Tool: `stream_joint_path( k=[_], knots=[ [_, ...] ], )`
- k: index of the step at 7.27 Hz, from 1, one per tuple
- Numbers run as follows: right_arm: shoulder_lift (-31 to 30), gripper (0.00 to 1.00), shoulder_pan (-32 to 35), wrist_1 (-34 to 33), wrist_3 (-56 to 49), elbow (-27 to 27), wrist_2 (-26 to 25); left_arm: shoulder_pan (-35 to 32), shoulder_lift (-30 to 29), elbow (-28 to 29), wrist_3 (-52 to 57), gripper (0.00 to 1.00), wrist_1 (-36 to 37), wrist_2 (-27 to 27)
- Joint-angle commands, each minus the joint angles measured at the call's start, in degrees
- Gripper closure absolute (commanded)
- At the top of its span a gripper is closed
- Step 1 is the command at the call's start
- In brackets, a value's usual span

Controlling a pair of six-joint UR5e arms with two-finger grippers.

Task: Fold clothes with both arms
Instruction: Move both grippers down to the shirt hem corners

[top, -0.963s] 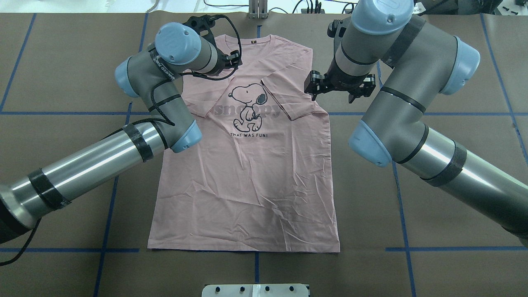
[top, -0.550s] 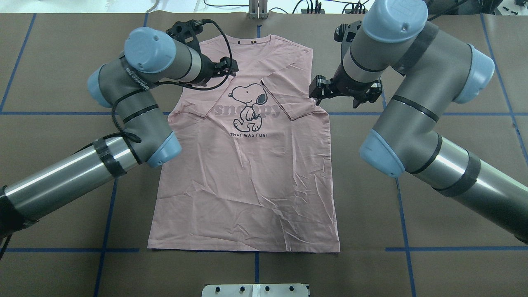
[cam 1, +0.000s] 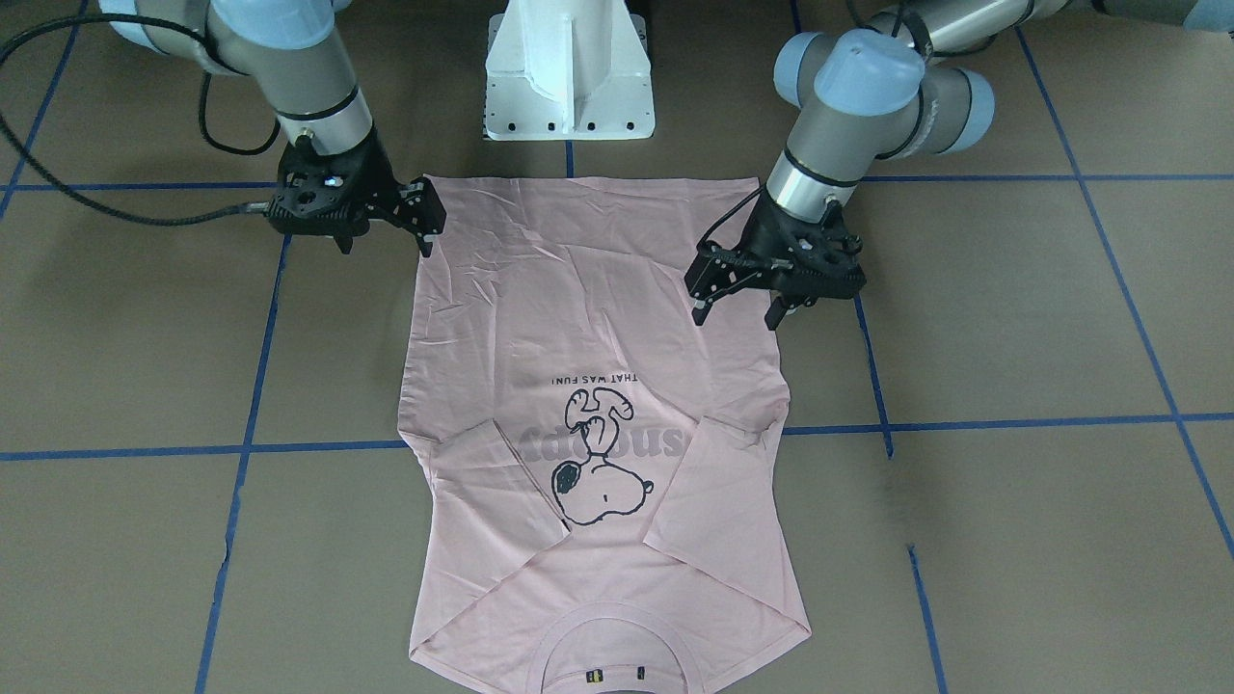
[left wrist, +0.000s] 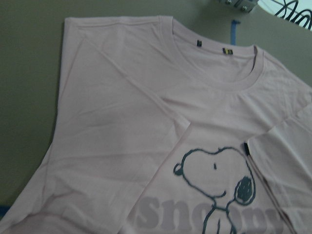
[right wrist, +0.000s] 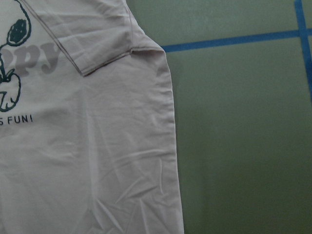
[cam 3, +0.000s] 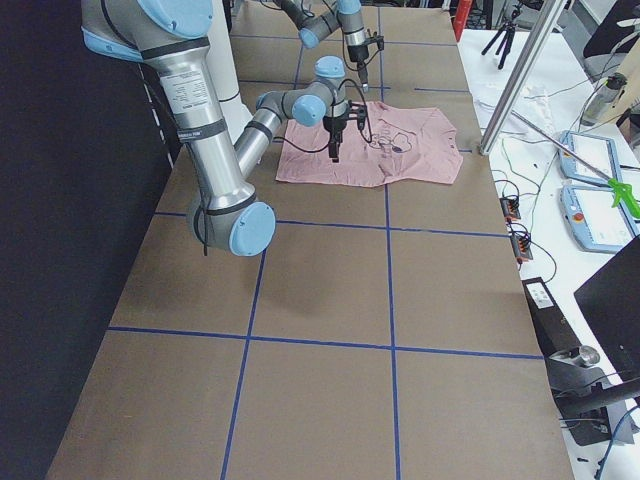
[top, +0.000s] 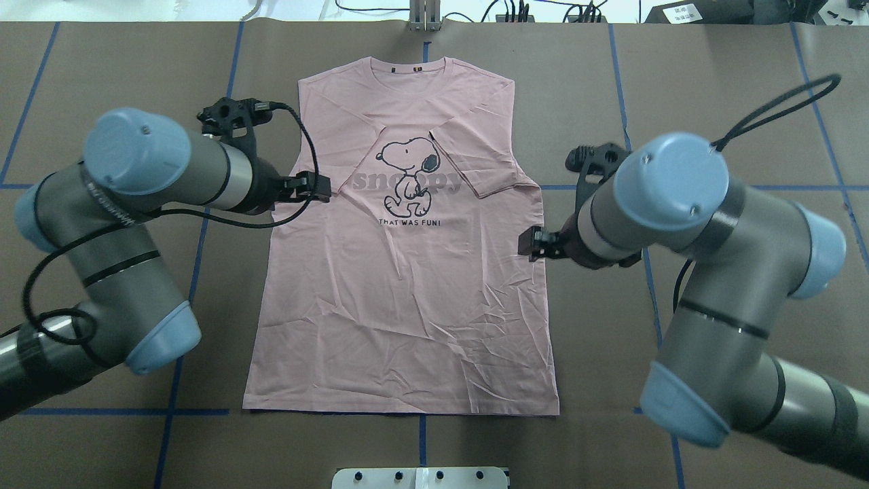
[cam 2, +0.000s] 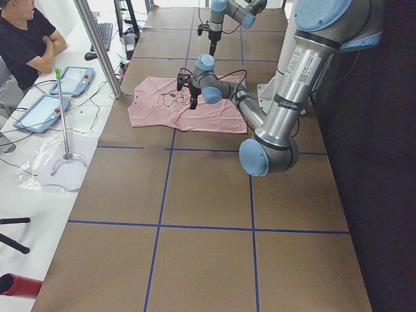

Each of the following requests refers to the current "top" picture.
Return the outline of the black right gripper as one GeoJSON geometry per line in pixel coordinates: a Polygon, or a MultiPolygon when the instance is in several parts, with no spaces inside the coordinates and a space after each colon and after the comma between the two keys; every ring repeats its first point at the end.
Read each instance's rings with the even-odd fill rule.
{"type": "Polygon", "coordinates": [[[528,228],[519,235],[517,253],[528,257],[530,262],[539,259],[561,259],[562,254],[580,266],[599,270],[618,266],[629,268],[642,260],[642,251],[637,251],[624,259],[605,259],[593,253],[587,247],[578,232],[578,217],[570,216],[565,220],[559,232],[550,232],[544,228],[528,228]]]}

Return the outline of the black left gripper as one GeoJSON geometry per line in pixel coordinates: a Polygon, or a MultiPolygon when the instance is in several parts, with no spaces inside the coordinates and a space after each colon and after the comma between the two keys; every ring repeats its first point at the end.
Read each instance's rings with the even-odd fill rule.
{"type": "Polygon", "coordinates": [[[282,203],[309,201],[329,203],[330,188],[318,189],[318,176],[313,171],[300,171],[283,177],[276,167],[263,158],[252,161],[252,181],[246,197],[246,214],[260,215],[272,210],[282,191],[282,203]]]}

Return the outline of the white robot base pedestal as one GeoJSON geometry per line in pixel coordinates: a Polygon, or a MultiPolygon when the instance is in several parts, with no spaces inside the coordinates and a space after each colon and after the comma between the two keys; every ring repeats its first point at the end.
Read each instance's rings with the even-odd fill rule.
{"type": "Polygon", "coordinates": [[[484,467],[345,468],[332,488],[510,488],[509,470],[484,467]]]}

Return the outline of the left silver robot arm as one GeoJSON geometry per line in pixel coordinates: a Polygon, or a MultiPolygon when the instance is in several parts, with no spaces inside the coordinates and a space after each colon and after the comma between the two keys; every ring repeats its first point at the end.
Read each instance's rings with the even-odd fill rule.
{"type": "Polygon", "coordinates": [[[254,127],[277,109],[288,105],[223,97],[198,115],[200,134],[165,115],[112,109],[77,164],[18,199],[16,227],[45,257],[22,289],[24,322],[2,336],[3,420],[117,365],[151,374],[199,344],[191,304],[146,223],[329,201],[317,160],[285,177],[258,157],[254,127]]]}

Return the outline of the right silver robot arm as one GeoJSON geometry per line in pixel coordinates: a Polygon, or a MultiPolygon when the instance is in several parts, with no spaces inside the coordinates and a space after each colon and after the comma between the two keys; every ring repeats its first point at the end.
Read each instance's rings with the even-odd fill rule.
{"type": "Polygon", "coordinates": [[[841,229],[745,185],[707,139],[676,131],[628,154],[558,232],[522,232],[518,253],[598,270],[653,245],[693,271],[640,396],[646,417],[702,448],[738,431],[867,480],[867,394],[767,352],[782,304],[841,271],[841,229]]]}

